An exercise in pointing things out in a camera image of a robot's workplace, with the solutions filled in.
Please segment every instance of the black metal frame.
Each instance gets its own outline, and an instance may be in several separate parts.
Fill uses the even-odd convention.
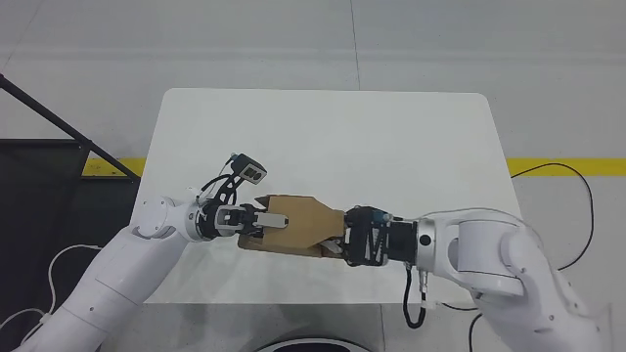
[[[89,154],[90,152],[94,152],[99,157],[101,157],[112,166],[117,168],[119,171],[124,173],[133,182],[139,182],[141,180],[141,178],[137,174],[133,173],[128,167],[121,164],[119,160],[112,157],[111,154],[107,153],[90,139],[88,139],[86,136],[84,136],[82,133],[78,132],[74,127],[66,123],[62,118],[52,113],[43,105],[39,104],[37,100],[30,97],[28,94],[25,93],[24,90],[9,81],[9,79],[4,77],[2,73],[0,73],[0,88],[11,94],[27,107],[36,111],[39,115],[56,125],[59,129],[67,133],[73,139],[75,139],[82,146],[87,154]]]

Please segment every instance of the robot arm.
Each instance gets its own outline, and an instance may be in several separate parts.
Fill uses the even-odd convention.
[[[266,174],[243,154],[230,161],[233,173],[222,176],[226,181],[213,198],[199,194],[190,203],[155,198],[138,204],[131,225],[98,253],[69,298],[17,351],[95,351],[157,290],[188,243],[286,227],[282,215],[228,205],[243,181],[257,184]]]
[[[514,352],[601,351],[600,329],[565,279],[543,253],[539,237],[518,218],[474,208],[402,220],[371,207],[346,213],[344,245],[352,265],[403,261],[426,275],[467,289],[494,332]],[[370,253],[367,235],[387,244]]]

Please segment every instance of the black panel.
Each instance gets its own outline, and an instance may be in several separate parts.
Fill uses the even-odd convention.
[[[0,318],[34,306],[54,256],[87,152],[75,141],[0,140]],[[47,311],[49,307],[39,307]],[[37,314],[22,314],[0,332],[0,350],[16,347]]]
[[[139,182],[80,178],[88,152],[74,141],[0,140],[0,321],[24,308],[48,311],[48,266],[63,248],[104,246],[128,225]],[[97,251],[77,248],[55,263],[57,307]],[[16,348],[37,324],[22,314],[0,331],[0,351]]]

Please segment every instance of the white tabletop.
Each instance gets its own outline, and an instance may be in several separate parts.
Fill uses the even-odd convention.
[[[415,217],[468,206],[519,207],[491,111],[478,94],[172,89],[163,97],[137,202],[191,200],[231,153],[268,170],[239,202],[314,196]],[[190,244],[149,303],[400,303],[401,263],[350,268],[335,259]],[[469,301],[429,280],[428,300]],[[411,300],[419,301],[415,289]]]

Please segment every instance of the black wire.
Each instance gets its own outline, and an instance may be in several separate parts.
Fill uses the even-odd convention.
[[[547,166],[560,166],[560,167],[564,167],[570,171],[573,171],[578,177],[580,177],[581,180],[583,180],[583,183],[585,184],[585,188],[587,189],[587,194],[589,195],[589,210],[591,213],[591,231],[589,233],[589,238],[587,239],[587,243],[585,243],[585,247],[583,247],[583,249],[581,250],[580,254],[578,254],[576,256],[576,258],[574,258],[572,261],[570,261],[567,265],[562,266],[559,268],[560,271],[563,271],[567,268],[569,268],[570,266],[574,265],[575,263],[577,263],[582,257],[583,255],[585,255],[585,253],[587,252],[587,249],[589,248],[589,246],[591,245],[591,241],[594,238],[594,232],[596,230],[596,212],[594,211],[594,195],[591,192],[591,187],[589,186],[589,183],[587,182],[587,180],[585,179],[585,177],[575,168],[566,165],[564,163],[557,163],[557,162],[550,162],[550,163],[544,163],[544,164],[540,164],[539,166],[535,166],[532,168],[529,168],[527,170],[521,171],[517,174],[514,174],[513,176],[511,176],[511,178],[515,178],[515,177],[519,177],[520,175],[529,173],[531,171],[543,168],[543,167],[547,167]]]
[[[409,314],[409,290],[411,289],[411,268],[407,267],[407,285],[404,288],[404,299],[402,299],[402,312],[404,313],[404,320],[407,322],[407,326],[411,329],[418,329],[424,324],[426,318],[426,309],[420,308],[420,315],[417,322],[411,321],[411,314]],[[426,300],[426,294],[422,292],[422,301]]]
[[[468,333],[468,345],[469,352],[473,352],[473,327],[476,326],[476,321],[478,321],[482,317],[482,314],[478,314],[471,320],[471,324],[469,324],[469,333]]]
[[[223,180],[223,179],[225,179],[225,178],[228,178],[228,177],[230,177],[230,176],[231,176],[230,174],[223,174],[223,175],[220,175],[219,177],[215,177],[215,178],[213,178],[212,180],[210,180],[209,182],[207,182],[207,183],[206,183],[206,184],[202,187],[202,189],[201,189],[201,190],[204,192],[204,191],[206,191],[206,189],[207,189],[208,187],[210,187],[210,186],[211,186],[211,184],[214,184],[214,183],[216,183],[217,181],[221,181],[221,180]]]
[[[585,247],[583,247],[583,249],[580,251],[580,254],[578,254],[576,256],[576,258],[574,258],[573,260],[571,260],[567,265],[562,266],[559,268],[559,271],[563,271],[567,268],[569,268],[570,266],[574,265],[575,263],[577,263],[582,257],[583,255],[585,255],[585,253],[587,252],[587,249],[589,248],[589,246],[591,245],[591,241],[594,238],[594,232],[596,230],[596,212],[594,210],[594,195],[592,194],[591,191],[591,187],[589,186],[589,183],[587,182],[587,180],[585,179],[585,176],[583,176],[578,170],[576,170],[575,168],[564,164],[564,163],[558,163],[558,162],[549,162],[549,163],[544,163],[544,164],[540,164],[538,166],[535,167],[531,167],[529,169],[520,171],[514,175],[511,176],[511,179],[515,178],[515,177],[519,177],[520,175],[524,175],[526,173],[529,173],[531,171],[534,170],[538,170],[540,168],[544,168],[547,166],[559,166],[559,167],[564,167],[570,171],[573,171],[581,180],[583,180],[583,183],[585,184],[585,188],[587,189],[587,194],[589,195],[589,211],[591,213],[591,231],[589,233],[589,238],[587,239],[587,243],[585,243]],[[473,311],[473,310],[478,310],[477,307],[474,307],[472,309],[464,309],[461,307],[455,307],[455,306],[451,306],[449,304],[446,303],[441,303],[443,306],[448,307],[452,310],[457,310],[457,311]],[[471,324],[469,325],[469,334],[468,334],[468,344],[469,344],[469,352],[473,352],[473,345],[472,345],[472,338],[473,338],[473,328],[476,325],[476,321],[478,321],[478,319],[480,319],[480,317],[482,317],[482,314],[478,314],[472,321]]]
[[[445,306],[445,307],[447,307],[449,309],[457,310],[457,311],[476,311],[476,310],[478,310],[477,307],[469,307],[469,308],[455,307],[455,306],[449,305],[448,303],[441,303],[441,305]]]

